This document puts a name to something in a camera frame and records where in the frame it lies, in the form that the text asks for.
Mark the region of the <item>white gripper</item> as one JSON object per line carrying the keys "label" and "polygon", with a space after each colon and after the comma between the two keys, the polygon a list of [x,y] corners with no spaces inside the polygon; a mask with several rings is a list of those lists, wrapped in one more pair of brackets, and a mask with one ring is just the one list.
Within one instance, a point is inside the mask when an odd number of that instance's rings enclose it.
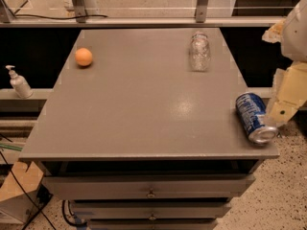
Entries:
{"label": "white gripper", "polygon": [[307,102],[307,0],[300,0],[288,14],[269,27],[262,39],[281,41],[284,57],[294,61],[286,70],[277,69],[272,82],[272,97],[267,105],[267,124],[286,125]]}

